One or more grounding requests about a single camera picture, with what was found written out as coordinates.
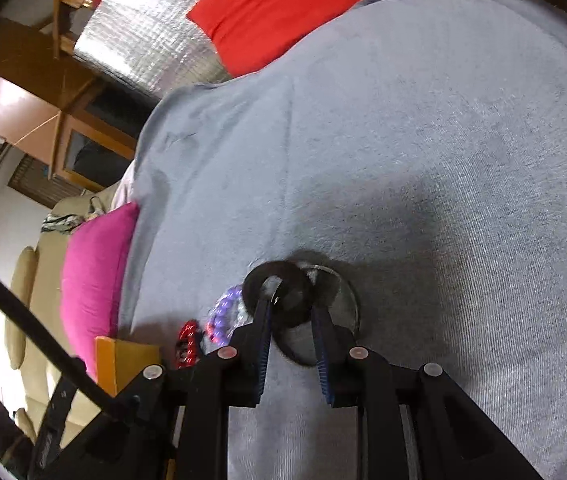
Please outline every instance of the sofa cushion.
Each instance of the sofa cushion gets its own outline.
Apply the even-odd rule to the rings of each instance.
[[[26,413],[25,408],[19,408],[15,412],[15,425],[24,432],[24,434],[32,441],[34,444],[37,440],[37,433],[35,427],[33,426],[33,421]]]
[[[106,210],[110,208],[110,202],[115,190],[116,185],[96,194]],[[59,216],[66,214],[85,215],[90,208],[90,199],[92,197],[93,195],[89,193],[84,196],[65,198],[57,203],[52,212]],[[62,348],[72,353],[59,312],[61,274],[69,240],[70,237],[68,235],[59,232],[48,232],[40,235],[36,250],[38,266],[35,285],[30,298],[30,311],[46,327],[46,330],[51,333]],[[19,371],[28,402],[26,411],[33,421],[35,429],[38,430],[40,419],[38,416],[33,415],[30,407],[35,406],[34,403],[36,401],[41,404],[43,409],[46,408],[46,404],[52,395],[52,390],[59,380],[60,373],[30,340],[26,341],[26,354]],[[66,435],[76,434],[97,413],[99,413],[97,406],[84,394],[78,392],[72,401],[72,409],[68,414],[67,431],[64,434],[64,439]]]
[[[116,332],[121,288],[139,206],[128,203],[70,236],[60,314],[68,341],[96,378],[95,338]]]
[[[32,247],[26,247],[21,251],[10,283],[12,293],[28,307],[30,307],[30,297],[35,283],[37,261],[38,254]],[[10,367],[13,370],[19,370],[26,354],[26,336],[8,318],[6,318],[4,329],[4,342],[8,351]]]

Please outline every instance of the wooden frame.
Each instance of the wooden frame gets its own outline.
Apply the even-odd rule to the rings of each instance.
[[[103,82],[96,82],[79,97],[70,108],[69,113],[61,114],[56,152],[52,164],[54,174],[93,192],[101,191],[104,187],[75,171],[65,168],[66,153],[72,133],[77,132],[127,160],[134,158],[134,150],[137,145],[135,139],[85,110],[89,102],[103,91],[104,86]]]
[[[52,53],[56,58],[59,58],[62,52],[72,55],[74,51],[77,37],[70,31],[70,17],[75,10],[81,7],[94,8],[93,0],[54,0]]]

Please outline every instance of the purple beaded bracelet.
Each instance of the purple beaded bracelet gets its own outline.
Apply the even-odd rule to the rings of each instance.
[[[210,338],[210,341],[221,346],[226,346],[230,342],[230,335],[233,330],[230,316],[233,311],[236,312],[240,301],[241,285],[231,286],[217,300],[206,323],[206,335]]]

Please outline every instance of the pink pillow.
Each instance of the pink pillow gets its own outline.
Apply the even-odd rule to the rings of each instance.
[[[139,206],[128,203],[70,236],[62,270],[61,317],[68,341],[96,378],[95,338],[113,336]]]

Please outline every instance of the gray blanket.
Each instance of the gray blanket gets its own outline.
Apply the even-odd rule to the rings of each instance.
[[[567,479],[567,16],[366,0],[259,73],[179,89],[137,154],[120,336],[169,349],[259,262],[329,262],[361,343],[444,369]],[[231,479],[354,478],[355,413],[272,348]]]

